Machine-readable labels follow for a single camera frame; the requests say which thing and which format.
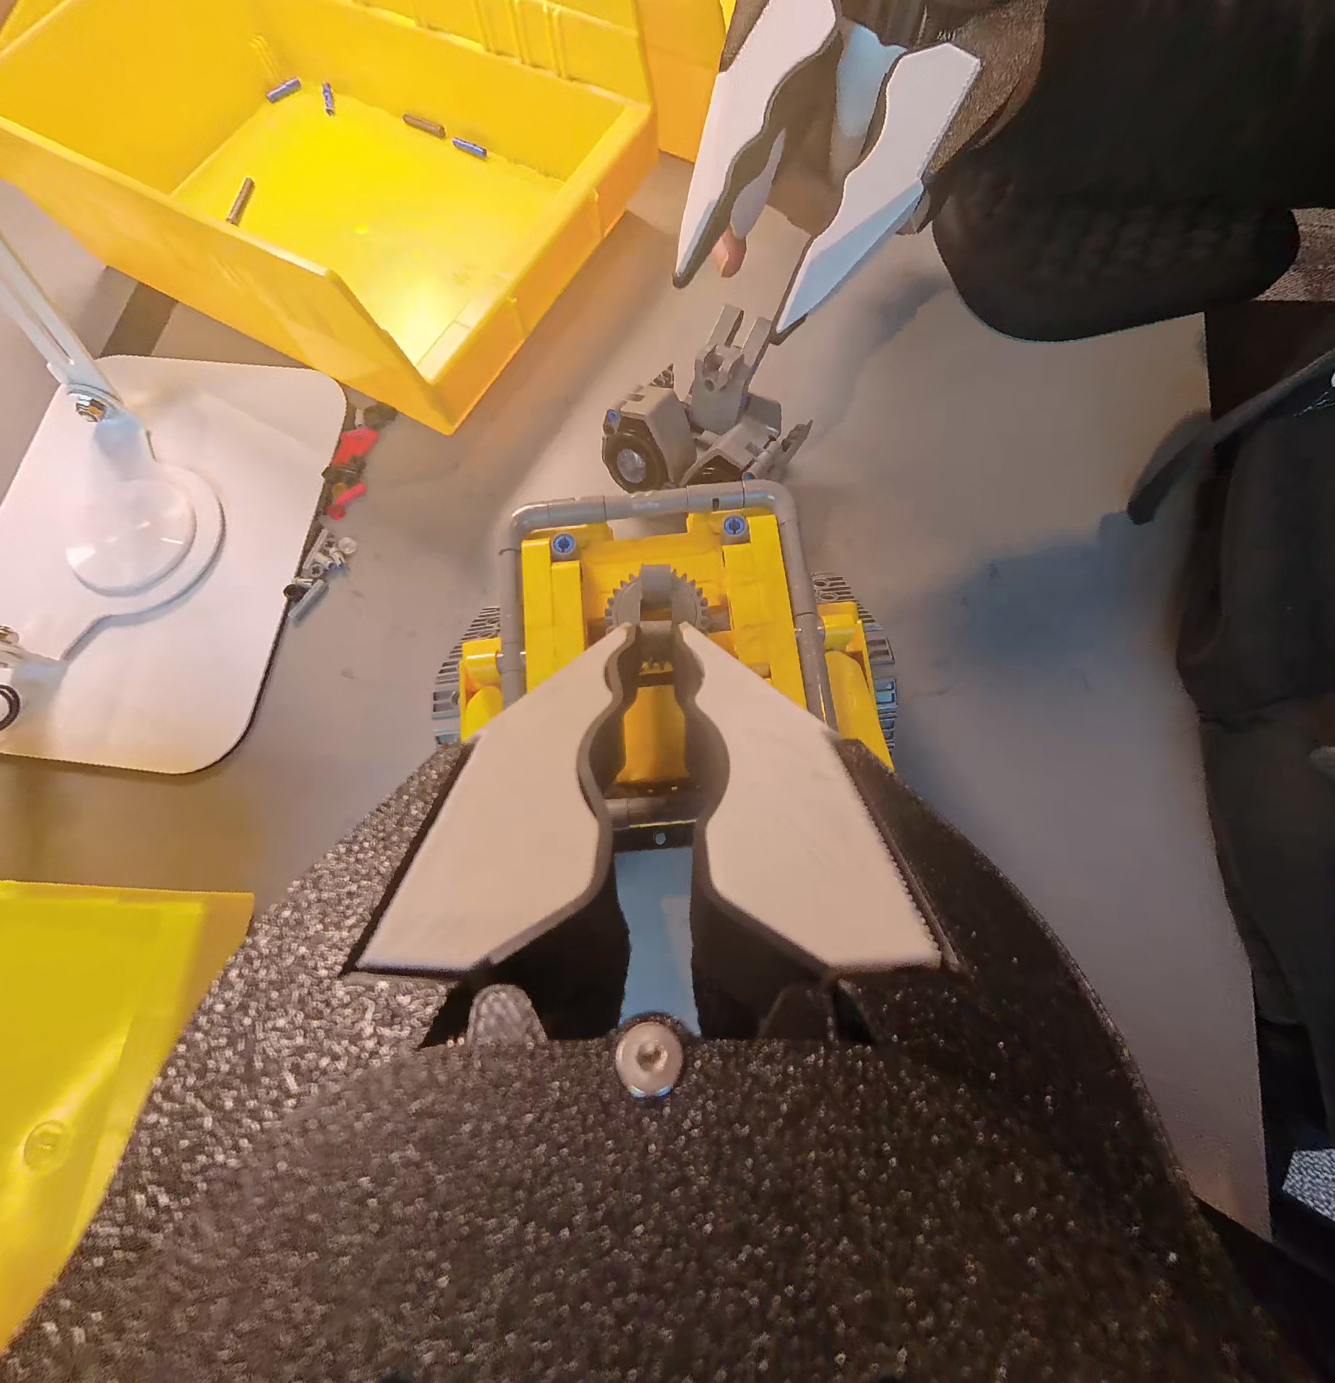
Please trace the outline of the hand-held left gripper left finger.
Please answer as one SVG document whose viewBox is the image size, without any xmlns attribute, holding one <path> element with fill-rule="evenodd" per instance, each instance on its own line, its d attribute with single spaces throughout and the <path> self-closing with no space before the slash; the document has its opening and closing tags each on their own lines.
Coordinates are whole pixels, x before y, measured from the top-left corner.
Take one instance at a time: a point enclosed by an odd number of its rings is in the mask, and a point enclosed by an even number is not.
<svg viewBox="0 0 1335 1383">
<path fill-rule="evenodd" d="M 380 903 L 360 971 L 469 976 L 592 901 L 638 680 L 639 628 L 619 626 L 476 734 Z"/>
</svg>

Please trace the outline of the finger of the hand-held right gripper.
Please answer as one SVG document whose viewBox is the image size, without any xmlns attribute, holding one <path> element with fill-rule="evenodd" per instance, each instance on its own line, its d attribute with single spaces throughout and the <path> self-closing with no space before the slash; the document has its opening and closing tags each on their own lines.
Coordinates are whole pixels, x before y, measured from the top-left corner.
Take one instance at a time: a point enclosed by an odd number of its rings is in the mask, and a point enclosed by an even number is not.
<svg viewBox="0 0 1335 1383">
<path fill-rule="evenodd" d="M 884 79 L 871 143 L 846 175 L 832 221 L 811 238 L 793 272 L 774 343 L 828 300 L 898 230 L 925 194 L 925 173 L 983 66 L 954 43 L 902 57 Z"/>
<path fill-rule="evenodd" d="M 832 1 L 739 3 L 716 74 L 677 241 L 685 287 L 728 229 L 743 189 L 768 163 L 792 117 L 801 74 L 838 38 Z"/>
</svg>

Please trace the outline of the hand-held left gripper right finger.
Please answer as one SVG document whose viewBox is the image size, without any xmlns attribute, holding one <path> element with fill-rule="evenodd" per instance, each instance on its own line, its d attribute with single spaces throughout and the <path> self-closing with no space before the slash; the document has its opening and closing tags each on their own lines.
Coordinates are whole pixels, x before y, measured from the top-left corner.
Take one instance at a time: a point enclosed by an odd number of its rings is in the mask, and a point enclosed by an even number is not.
<svg viewBox="0 0 1335 1383">
<path fill-rule="evenodd" d="M 676 698 L 712 901 L 824 976 L 941 966 L 841 737 L 690 624 L 676 628 Z"/>
</svg>

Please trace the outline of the yellow tracked toy robot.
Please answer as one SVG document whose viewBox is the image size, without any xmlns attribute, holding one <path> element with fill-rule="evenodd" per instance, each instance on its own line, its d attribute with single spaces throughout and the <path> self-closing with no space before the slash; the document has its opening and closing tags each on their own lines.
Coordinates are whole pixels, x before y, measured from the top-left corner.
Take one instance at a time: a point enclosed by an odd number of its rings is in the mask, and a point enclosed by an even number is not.
<svg viewBox="0 0 1335 1383">
<path fill-rule="evenodd" d="M 727 653 L 805 705 L 781 523 L 765 507 L 674 515 L 674 529 L 622 537 L 573 516 L 522 539 L 525 685 L 534 690 L 623 618 L 695 623 Z M 813 577 L 840 733 L 890 767 L 898 720 L 895 658 L 879 621 L 840 575 Z M 668 663 L 642 664 L 623 718 L 625 764 L 608 788 L 619 849 L 687 845 L 700 795 Z"/>
</svg>

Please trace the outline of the grey motor block assembly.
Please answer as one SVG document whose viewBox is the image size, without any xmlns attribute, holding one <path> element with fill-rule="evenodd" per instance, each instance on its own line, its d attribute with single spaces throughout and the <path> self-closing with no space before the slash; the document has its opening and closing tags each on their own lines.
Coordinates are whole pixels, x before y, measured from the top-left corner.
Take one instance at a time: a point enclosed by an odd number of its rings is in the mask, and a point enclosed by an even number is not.
<svg viewBox="0 0 1335 1383">
<path fill-rule="evenodd" d="M 782 407 L 752 389 L 770 343 L 770 319 L 743 335 L 744 313 L 728 305 L 697 353 L 685 394 L 676 370 L 630 391 L 604 416 L 601 454 L 627 492 L 693 485 L 781 480 L 811 435 L 813 423 L 786 430 Z"/>
</svg>

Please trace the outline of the white book stand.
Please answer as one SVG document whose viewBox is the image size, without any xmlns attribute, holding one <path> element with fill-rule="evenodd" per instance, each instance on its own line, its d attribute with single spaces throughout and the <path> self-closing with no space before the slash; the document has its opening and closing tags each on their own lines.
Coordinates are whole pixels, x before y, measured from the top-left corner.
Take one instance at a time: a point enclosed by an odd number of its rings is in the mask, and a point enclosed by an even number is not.
<svg viewBox="0 0 1335 1383">
<path fill-rule="evenodd" d="M 2 235 L 0 305 L 58 381 L 0 505 L 0 753 L 207 769 L 261 699 L 345 391 L 96 359 Z"/>
</svg>

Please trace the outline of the yellow plastic parts bin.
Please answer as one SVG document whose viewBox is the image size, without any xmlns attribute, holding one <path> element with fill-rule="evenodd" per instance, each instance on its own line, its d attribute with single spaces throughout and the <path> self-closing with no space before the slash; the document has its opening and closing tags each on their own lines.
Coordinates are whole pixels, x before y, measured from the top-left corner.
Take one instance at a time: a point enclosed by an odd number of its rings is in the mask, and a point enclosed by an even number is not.
<svg viewBox="0 0 1335 1383">
<path fill-rule="evenodd" d="M 255 907 L 248 891 L 0 879 L 0 1354 L 97 1214 Z"/>
<path fill-rule="evenodd" d="M 650 171 L 650 84 L 635 3 L 21 3 L 0 178 L 105 265 L 450 434 Z"/>
<path fill-rule="evenodd" d="M 638 1 L 658 146 L 692 163 L 706 125 L 735 1 Z"/>
</svg>

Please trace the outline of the grey desk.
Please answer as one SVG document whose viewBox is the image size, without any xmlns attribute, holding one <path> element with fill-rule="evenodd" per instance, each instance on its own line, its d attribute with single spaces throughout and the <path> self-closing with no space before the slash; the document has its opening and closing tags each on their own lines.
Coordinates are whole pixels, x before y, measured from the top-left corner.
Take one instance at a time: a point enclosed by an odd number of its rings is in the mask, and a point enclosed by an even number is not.
<svg viewBox="0 0 1335 1383">
<path fill-rule="evenodd" d="M 145 777 L 0 758 L 0 876 L 183 890 L 290 882 L 430 755 L 431 688 L 492 601 L 506 515 L 603 488 L 606 407 L 720 306 L 779 300 L 803 233 L 768 210 L 728 283 L 671 284 L 689 167 L 622 224 L 452 437 L 399 418 L 347 529 L 350 578 L 283 636 L 221 766 Z M 898 667 L 897 764 L 1045 915 L 1151 1087 L 1196 1192 L 1267 1233 L 1250 971 L 1213 858 L 1196 712 L 1175 669 L 1178 494 L 1122 505 L 1208 402 L 1197 319 L 1021 343 L 960 302 L 930 233 L 898 237 L 760 384 L 813 419 L 792 472 L 816 567 Z"/>
</svg>

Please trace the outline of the person's right hand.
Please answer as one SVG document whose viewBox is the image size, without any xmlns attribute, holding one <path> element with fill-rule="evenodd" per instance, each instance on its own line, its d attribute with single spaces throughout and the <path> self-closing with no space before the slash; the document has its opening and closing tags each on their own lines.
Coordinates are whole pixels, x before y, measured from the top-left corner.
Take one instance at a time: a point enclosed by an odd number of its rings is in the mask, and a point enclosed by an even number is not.
<svg viewBox="0 0 1335 1383">
<path fill-rule="evenodd" d="M 778 162 L 766 163 L 763 170 L 741 189 L 733 203 L 728 224 L 712 249 L 712 262 L 724 279 L 735 276 L 746 260 L 746 238 L 760 221 L 768 203 L 778 167 Z"/>
</svg>

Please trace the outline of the small grey connector pieces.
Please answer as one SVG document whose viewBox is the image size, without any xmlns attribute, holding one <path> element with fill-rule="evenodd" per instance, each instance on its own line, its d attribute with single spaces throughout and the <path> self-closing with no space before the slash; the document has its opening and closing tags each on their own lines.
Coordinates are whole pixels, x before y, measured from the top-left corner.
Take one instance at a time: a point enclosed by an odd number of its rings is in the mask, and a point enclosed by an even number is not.
<svg viewBox="0 0 1335 1383">
<path fill-rule="evenodd" d="M 283 588 L 290 623 L 299 623 L 326 596 L 331 577 L 348 567 L 356 548 L 353 537 L 337 535 L 331 527 L 317 529 L 299 569 Z"/>
</svg>

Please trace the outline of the scattered small building pins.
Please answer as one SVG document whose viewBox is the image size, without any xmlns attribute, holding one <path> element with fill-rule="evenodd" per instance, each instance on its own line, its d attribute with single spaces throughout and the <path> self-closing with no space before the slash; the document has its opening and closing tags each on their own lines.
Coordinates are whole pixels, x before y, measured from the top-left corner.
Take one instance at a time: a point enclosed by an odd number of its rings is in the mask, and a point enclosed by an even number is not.
<svg viewBox="0 0 1335 1383">
<path fill-rule="evenodd" d="M 375 402 L 350 418 L 350 426 L 342 430 L 331 462 L 323 472 L 321 516 L 341 521 L 366 496 L 371 453 L 398 416 L 395 407 Z"/>
</svg>

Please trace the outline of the person's black hoodie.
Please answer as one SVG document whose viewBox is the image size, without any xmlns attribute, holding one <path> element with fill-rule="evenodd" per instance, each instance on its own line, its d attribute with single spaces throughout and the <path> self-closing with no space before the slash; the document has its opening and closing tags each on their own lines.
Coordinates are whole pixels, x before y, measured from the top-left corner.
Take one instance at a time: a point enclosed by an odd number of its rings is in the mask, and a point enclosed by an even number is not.
<svg viewBox="0 0 1335 1383">
<path fill-rule="evenodd" d="M 1273 1235 L 1235 1252 L 1335 1313 L 1335 305 L 1227 308 L 1210 354 L 1224 411 L 1161 442 L 1127 512 L 1194 494 L 1176 669 L 1251 971 Z"/>
</svg>

